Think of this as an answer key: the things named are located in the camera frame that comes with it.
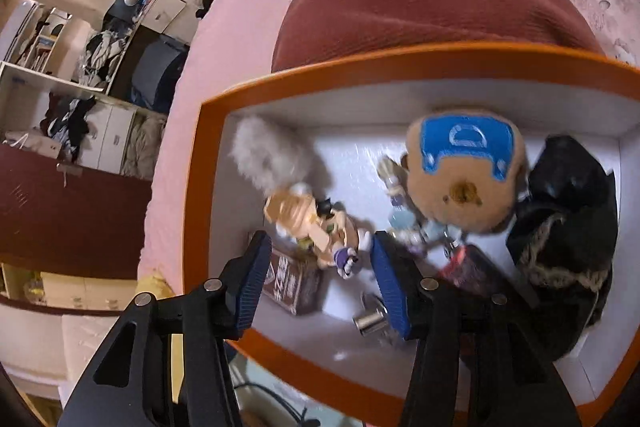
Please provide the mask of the black red pouch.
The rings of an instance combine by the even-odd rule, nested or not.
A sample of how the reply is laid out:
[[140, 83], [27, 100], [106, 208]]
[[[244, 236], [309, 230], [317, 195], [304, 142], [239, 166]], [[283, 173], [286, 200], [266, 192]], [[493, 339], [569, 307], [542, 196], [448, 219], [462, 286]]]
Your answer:
[[529, 310], [532, 306], [513, 282], [476, 245], [454, 248], [436, 277], [439, 299], [454, 303], [489, 303]]

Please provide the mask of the small metal cylinder bottle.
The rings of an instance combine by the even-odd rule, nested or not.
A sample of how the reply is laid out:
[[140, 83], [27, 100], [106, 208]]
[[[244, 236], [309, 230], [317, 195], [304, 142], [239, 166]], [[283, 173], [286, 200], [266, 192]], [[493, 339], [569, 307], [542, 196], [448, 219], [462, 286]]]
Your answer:
[[352, 318], [358, 333], [362, 337], [375, 337], [390, 343], [394, 334], [382, 298], [372, 293], [362, 293], [360, 301], [362, 311]]

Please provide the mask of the black satin lace cloth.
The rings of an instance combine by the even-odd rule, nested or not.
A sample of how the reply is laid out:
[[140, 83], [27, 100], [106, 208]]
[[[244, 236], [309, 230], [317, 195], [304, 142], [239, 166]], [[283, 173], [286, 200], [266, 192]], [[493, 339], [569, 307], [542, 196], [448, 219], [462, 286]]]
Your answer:
[[553, 361], [600, 321], [618, 237], [615, 176], [570, 135], [550, 135], [506, 239], [537, 304], [529, 335]]

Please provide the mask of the brown card box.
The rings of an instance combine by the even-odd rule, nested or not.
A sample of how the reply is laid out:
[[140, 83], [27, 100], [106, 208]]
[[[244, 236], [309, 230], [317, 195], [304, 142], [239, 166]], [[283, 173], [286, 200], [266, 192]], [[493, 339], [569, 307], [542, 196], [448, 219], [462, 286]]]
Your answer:
[[293, 317], [317, 311], [322, 271], [316, 257], [274, 235], [270, 235], [270, 241], [262, 295]]

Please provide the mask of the brown plush bear toy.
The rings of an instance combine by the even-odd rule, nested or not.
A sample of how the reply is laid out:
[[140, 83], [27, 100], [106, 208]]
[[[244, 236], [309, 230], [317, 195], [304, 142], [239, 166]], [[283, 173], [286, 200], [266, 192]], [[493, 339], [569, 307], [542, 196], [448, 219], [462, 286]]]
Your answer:
[[485, 234], [510, 217], [525, 169], [525, 143], [512, 121], [486, 110], [451, 109], [410, 124], [407, 192], [422, 215]]

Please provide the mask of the beige anime figurine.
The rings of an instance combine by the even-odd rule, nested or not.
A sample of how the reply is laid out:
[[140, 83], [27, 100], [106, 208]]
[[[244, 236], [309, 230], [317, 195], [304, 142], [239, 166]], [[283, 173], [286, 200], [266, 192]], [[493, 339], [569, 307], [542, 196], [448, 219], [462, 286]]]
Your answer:
[[307, 183], [275, 191], [264, 215], [281, 237], [314, 254], [320, 269], [333, 268], [343, 280], [360, 270], [362, 257], [371, 251], [371, 232], [329, 199], [316, 199]]

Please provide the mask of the orange cardboard box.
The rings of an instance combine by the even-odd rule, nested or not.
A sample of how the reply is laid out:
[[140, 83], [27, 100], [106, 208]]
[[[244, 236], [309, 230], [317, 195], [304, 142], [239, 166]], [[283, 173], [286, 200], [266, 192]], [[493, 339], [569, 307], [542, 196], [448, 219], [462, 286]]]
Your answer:
[[269, 116], [318, 135], [335, 199], [380, 223], [373, 153], [434, 108], [488, 108], [524, 132], [529, 153], [566, 132], [616, 176], [620, 236], [601, 321], [559, 371], [587, 426], [639, 361], [639, 73], [603, 56], [542, 44], [458, 42], [389, 49], [248, 80], [205, 101], [184, 204], [182, 283], [192, 291], [239, 254], [262, 222], [259, 196], [229, 157], [234, 122]]

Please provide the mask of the grey fluffy pompom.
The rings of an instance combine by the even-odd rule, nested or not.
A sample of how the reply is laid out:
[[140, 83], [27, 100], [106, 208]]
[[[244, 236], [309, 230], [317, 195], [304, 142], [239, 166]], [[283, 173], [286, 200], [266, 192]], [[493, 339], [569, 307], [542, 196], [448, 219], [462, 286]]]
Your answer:
[[236, 126], [230, 156], [240, 176], [265, 196], [306, 180], [311, 151], [291, 129], [258, 116]]

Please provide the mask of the white desk with drawers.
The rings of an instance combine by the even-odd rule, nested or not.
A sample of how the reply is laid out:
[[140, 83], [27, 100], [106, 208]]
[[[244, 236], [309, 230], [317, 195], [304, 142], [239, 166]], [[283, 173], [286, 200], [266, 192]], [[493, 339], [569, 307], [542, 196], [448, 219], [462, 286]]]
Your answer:
[[134, 19], [126, 46], [117, 57], [112, 75], [106, 80], [104, 94], [121, 100], [127, 98], [132, 72], [156, 35], [190, 46], [198, 29], [198, 20], [194, 17], [197, 8], [194, 0], [148, 0]]

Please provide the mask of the dark red cushion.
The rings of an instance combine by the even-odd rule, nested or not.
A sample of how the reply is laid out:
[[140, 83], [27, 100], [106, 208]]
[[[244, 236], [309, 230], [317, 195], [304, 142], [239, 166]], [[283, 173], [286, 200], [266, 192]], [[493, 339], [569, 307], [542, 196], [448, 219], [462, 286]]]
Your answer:
[[570, 0], [293, 0], [271, 69], [398, 46], [476, 40], [602, 51]]

